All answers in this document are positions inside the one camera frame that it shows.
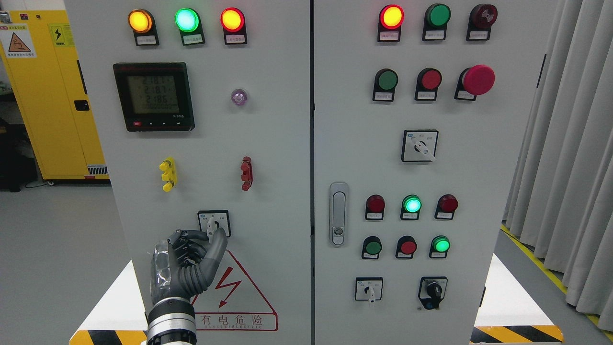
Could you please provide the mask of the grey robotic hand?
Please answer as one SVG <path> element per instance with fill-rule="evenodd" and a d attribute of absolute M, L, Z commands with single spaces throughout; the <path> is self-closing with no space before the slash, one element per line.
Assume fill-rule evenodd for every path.
<path fill-rule="evenodd" d="M 212 236 L 199 230 L 176 230 L 155 246 L 151 261 L 151 301 L 191 297 L 208 289 L 227 247 L 225 229 Z"/>

